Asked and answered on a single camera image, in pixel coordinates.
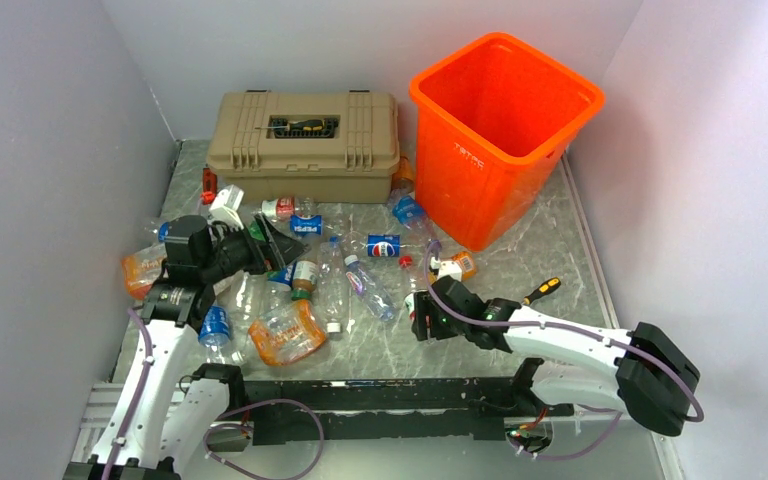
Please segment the clear purple label water bottle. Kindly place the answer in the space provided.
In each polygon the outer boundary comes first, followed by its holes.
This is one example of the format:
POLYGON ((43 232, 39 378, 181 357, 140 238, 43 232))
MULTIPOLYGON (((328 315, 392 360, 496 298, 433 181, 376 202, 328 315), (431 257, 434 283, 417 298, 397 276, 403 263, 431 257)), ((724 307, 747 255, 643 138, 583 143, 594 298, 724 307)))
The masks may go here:
POLYGON ((371 314, 383 322, 393 322, 396 319, 396 307, 377 277, 356 255, 347 255, 344 265, 352 290, 371 314))

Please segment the small orange juice bottle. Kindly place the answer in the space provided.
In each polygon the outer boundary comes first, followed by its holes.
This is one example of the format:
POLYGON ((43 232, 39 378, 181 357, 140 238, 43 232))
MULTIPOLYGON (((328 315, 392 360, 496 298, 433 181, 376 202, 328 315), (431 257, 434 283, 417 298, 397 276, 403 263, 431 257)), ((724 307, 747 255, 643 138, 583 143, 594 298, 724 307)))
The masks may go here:
POLYGON ((469 251, 464 250, 458 252, 453 255, 450 260, 457 270, 455 277, 459 281, 469 280, 477 273, 476 261, 472 253, 469 251))

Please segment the large orange label bottle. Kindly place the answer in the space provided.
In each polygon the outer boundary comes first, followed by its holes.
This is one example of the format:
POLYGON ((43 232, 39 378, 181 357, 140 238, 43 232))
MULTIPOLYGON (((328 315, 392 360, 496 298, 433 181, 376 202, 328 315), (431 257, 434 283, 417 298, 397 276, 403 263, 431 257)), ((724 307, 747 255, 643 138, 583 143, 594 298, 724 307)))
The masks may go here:
POLYGON ((327 336, 309 300, 297 300, 255 319, 248 335, 267 366, 295 363, 322 347, 327 336))

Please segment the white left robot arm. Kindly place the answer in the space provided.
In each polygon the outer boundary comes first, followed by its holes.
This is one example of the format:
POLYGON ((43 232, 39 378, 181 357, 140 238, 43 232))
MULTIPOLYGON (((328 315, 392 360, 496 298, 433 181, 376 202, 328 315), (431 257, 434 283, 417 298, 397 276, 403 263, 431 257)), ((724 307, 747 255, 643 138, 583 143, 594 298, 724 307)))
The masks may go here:
POLYGON ((248 394, 236 365, 202 364, 183 401, 172 400, 215 302, 215 284, 238 272, 280 270, 309 249, 261 214, 254 222, 257 236, 235 220, 184 215, 169 222, 161 274, 141 309, 128 312, 142 342, 121 394, 88 459, 69 463, 65 478, 179 479, 211 425, 245 411, 248 394))

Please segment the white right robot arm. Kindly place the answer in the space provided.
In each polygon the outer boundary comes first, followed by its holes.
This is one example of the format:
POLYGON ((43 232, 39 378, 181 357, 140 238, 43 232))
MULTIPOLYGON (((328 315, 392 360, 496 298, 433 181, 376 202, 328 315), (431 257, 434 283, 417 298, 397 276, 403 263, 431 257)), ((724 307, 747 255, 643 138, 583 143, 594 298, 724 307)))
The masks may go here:
POLYGON ((420 341, 462 337, 480 349, 521 357, 510 392, 524 415, 576 404, 628 415, 668 437, 703 421, 695 395, 700 372, 660 327, 594 327, 533 309, 559 284, 552 278, 521 301, 483 300, 443 277, 409 294, 405 305, 420 341))

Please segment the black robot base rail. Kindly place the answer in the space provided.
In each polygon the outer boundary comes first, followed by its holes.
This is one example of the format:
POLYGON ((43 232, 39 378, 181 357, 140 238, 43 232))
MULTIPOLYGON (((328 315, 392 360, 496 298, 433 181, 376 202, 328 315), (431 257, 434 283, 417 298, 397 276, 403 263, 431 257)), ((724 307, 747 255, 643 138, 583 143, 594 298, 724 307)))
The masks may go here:
POLYGON ((507 377, 236 380, 223 413, 256 446, 291 441, 469 437, 500 440, 519 421, 569 417, 507 377))

